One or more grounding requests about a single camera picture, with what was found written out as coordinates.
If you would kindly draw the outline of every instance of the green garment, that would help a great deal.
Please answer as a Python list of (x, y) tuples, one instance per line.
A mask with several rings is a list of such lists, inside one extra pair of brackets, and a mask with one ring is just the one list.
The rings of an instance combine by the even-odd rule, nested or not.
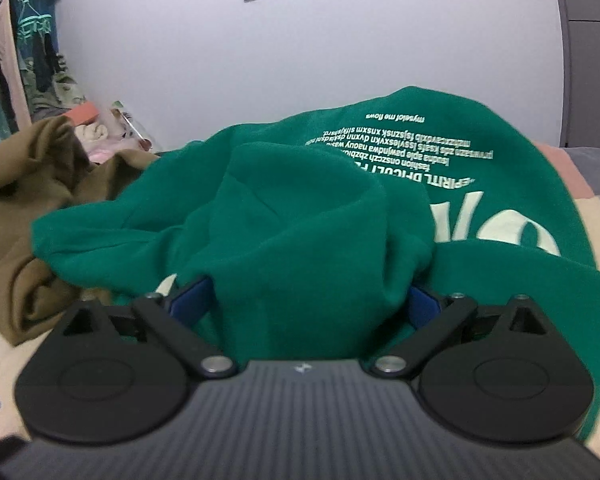
[(211, 276), (220, 308), (195, 330), (241, 363), (369, 357), (414, 280), (528, 294), (593, 376), (584, 434), (600, 407), (600, 272), (576, 208), (528, 140), (464, 98), (405, 88), (232, 126), (32, 234), (62, 279), (125, 301)]

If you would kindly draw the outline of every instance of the silver screw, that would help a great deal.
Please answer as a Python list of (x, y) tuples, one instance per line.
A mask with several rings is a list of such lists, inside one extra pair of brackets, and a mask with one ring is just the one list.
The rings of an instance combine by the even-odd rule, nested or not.
[(234, 365), (234, 362), (223, 355), (212, 355), (202, 359), (200, 364), (210, 374), (221, 374), (229, 370)]
[(401, 372), (407, 367), (407, 361), (395, 355), (385, 355), (376, 360), (376, 368), (385, 374)]
[(160, 292), (148, 292), (144, 295), (148, 300), (160, 301), (164, 296)]

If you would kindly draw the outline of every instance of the green fabric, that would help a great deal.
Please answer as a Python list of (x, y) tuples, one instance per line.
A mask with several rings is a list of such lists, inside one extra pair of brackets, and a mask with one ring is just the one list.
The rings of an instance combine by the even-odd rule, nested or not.
[(368, 357), (410, 283), (481, 303), (529, 294), (591, 372), (600, 273), (554, 168), (476, 102), (405, 88), (232, 126), (152, 164), (113, 202), (36, 221), (37, 257), (121, 301), (213, 277), (195, 327), (240, 362)]

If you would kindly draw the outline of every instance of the orange box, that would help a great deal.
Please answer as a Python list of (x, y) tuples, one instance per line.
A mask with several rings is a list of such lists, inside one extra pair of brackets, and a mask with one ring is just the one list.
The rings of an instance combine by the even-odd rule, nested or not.
[(63, 115), (69, 117), (74, 126), (79, 126), (80, 124), (94, 123), (98, 119), (100, 112), (91, 101), (87, 101), (85, 104), (81, 104)]

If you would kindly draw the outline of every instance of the brown garment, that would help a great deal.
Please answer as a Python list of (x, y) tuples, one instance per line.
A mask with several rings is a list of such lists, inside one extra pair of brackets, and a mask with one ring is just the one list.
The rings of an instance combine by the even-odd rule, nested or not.
[(64, 117), (0, 143), (0, 332), (9, 343), (49, 330), (81, 294), (32, 254), (30, 224), (60, 208), (114, 199), (155, 159), (125, 150), (93, 165)]

